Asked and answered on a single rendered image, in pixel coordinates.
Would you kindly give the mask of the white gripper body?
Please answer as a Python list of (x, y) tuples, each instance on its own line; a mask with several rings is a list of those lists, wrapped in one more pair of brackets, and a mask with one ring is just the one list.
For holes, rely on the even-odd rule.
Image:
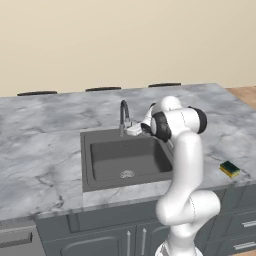
[(140, 123), (133, 124), (131, 127), (126, 129), (126, 134), (129, 136), (138, 136), (142, 133)]

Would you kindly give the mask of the dark grey sink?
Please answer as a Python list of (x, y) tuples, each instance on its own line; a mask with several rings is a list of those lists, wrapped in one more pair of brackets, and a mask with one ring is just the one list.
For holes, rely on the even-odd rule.
[(153, 137), (119, 134), (119, 129), (80, 133), (84, 192), (170, 180), (172, 155)]

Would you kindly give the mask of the green and yellow sponge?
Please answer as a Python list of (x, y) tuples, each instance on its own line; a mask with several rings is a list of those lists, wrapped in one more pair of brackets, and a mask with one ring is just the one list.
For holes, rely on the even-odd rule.
[(221, 163), (219, 169), (231, 178), (237, 176), (240, 173), (240, 169), (230, 161)]

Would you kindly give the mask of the dark grey curved tap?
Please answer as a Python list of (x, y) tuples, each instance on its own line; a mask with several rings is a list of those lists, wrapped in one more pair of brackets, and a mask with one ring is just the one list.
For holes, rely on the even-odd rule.
[(129, 115), (129, 108), (128, 104), (125, 100), (122, 100), (120, 103), (120, 136), (123, 137), (126, 128), (130, 127), (132, 125), (130, 115)]

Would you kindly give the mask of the grey false drawer panel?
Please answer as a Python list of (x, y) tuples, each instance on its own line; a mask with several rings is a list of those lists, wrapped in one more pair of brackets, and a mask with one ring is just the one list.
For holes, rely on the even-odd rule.
[(82, 232), (126, 223), (155, 219), (156, 202), (148, 201), (131, 205), (103, 208), (67, 216), (69, 230)]

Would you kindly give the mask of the grey cupboard door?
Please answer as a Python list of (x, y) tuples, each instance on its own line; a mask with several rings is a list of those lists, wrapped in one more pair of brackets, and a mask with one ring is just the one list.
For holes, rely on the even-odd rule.
[(126, 256), (127, 231), (134, 256), (136, 226), (125, 226), (55, 239), (43, 243), (46, 256)]
[(155, 256), (158, 247), (165, 241), (169, 233), (169, 228), (159, 222), (140, 224), (136, 229), (136, 250), (135, 256), (141, 255), (142, 229), (146, 228), (146, 244), (144, 256)]

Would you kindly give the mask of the grey drawer front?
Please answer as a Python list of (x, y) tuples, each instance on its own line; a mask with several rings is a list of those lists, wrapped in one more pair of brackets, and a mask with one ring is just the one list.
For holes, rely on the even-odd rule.
[(242, 225), (244, 222), (255, 220), (256, 210), (218, 215), (209, 235), (209, 241), (256, 233), (256, 226), (244, 228)]
[(235, 250), (233, 247), (234, 245), (239, 245), (239, 244), (248, 243), (248, 242), (256, 242), (256, 234), (208, 242), (204, 249), (203, 255), (204, 256), (231, 256), (233, 254), (239, 254), (239, 253), (255, 250), (256, 249), (255, 247), (242, 249), (242, 250)]
[(223, 213), (256, 208), (256, 184), (232, 187), (225, 191), (222, 199)]

